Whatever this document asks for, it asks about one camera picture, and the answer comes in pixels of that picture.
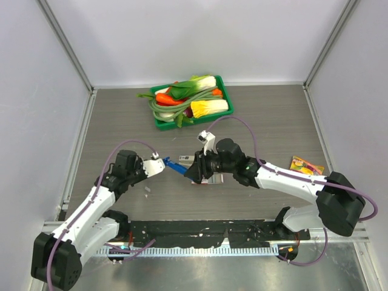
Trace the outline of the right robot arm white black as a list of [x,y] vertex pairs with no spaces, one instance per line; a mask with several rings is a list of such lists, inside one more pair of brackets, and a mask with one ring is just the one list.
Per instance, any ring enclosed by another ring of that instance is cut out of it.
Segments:
[[215,173],[229,173],[243,186],[276,190],[309,203],[300,208],[288,207],[279,213],[273,230],[280,239],[315,227],[350,237],[366,204],[341,173],[314,176],[282,169],[245,155],[230,138],[218,141],[215,149],[205,145],[195,152],[193,164],[184,176],[199,184]]

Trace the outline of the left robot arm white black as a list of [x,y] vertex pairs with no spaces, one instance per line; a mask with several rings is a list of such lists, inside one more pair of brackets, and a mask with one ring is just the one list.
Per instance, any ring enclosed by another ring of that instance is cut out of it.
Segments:
[[70,290],[100,247],[111,239],[121,242],[128,237],[127,215],[109,208],[129,187],[164,169],[157,154],[143,160],[134,151],[120,150],[115,161],[104,166],[81,205],[54,231],[35,238],[32,277],[47,283],[51,290]]

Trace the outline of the beige stapler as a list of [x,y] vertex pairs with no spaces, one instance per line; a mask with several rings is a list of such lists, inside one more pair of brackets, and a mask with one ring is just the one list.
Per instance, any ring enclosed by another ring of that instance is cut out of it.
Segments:
[[190,167],[194,162],[195,157],[192,155],[180,156],[178,163],[185,167]]

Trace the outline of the blue stapler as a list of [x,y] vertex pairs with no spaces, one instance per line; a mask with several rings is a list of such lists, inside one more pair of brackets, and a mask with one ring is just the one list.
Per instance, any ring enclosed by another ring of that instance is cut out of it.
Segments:
[[187,171],[187,168],[170,160],[169,157],[163,158],[163,163],[166,167],[171,168],[172,170],[178,172],[181,175],[184,175]]

